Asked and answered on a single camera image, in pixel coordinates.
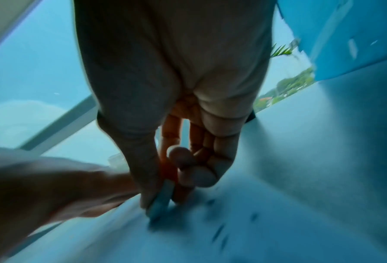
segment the small object held in fingers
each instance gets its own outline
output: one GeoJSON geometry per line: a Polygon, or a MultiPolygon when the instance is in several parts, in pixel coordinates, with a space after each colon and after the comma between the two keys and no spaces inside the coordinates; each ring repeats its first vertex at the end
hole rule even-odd
{"type": "Polygon", "coordinates": [[[165,179],[159,194],[146,210],[146,215],[150,218],[151,221],[159,219],[168,210],[169,202],[172,198],[174,188],[175,183],[171,180],[165,179]]]}

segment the human hand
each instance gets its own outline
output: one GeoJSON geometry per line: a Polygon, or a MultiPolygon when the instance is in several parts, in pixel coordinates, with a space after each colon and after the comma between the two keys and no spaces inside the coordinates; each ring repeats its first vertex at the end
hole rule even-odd
{"type": "Polygon", "coordinates": [[[164,178],[173,200],[232,165],[271,52],[274,0],[75,0],[99,126],[123,152],[146,208],[164,178]],[[189,119],[190,149],[180,143],[189,119]],[[154,135],[162,126],[157,153],[154,135]]]}
{"type": "Polygon", "coordinates": [[[130,174],[0,149],[0,256],[42,225],[95,217],[138,193],[130,174]]]}

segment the sky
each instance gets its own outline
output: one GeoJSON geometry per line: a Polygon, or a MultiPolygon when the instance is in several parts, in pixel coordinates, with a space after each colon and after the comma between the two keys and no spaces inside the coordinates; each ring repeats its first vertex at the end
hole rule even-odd
{"type": "MultiPolygon", "coordinates": [[[[273,42],[294,39],[276,10],[273,42]]],[[[260,94],[310,66],[304,53],[271,60],[260,94]]],[[[0,146],[17,147],[90,95],[70,0],[43,0],[0,44],[0,146]]],[[[46,155],[108,164],[118,149],[92,122],[46,155]]]]}

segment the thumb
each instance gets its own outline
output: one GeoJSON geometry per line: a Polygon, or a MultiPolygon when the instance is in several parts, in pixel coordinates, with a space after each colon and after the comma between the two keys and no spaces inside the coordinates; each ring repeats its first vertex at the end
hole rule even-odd
{"type": "Polygon", "coordinates": [[[140,205],[146,209],[161,189],[160,160],[155,143],[155,131],[146,134],[123,134],[109,125],[99,114],[98,125],[122,151],[130,173],[140,189],[140,205]]]}

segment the sheet of paper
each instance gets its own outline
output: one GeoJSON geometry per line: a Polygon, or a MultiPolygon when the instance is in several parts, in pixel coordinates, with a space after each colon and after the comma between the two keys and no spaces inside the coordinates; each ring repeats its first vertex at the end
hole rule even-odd
{"type": "Polygon", "coordinates": [[[361,236],[230,171],[150,224],[138,197],[96,219],[65,222],[7,262],[387,263],[361,236]]]}

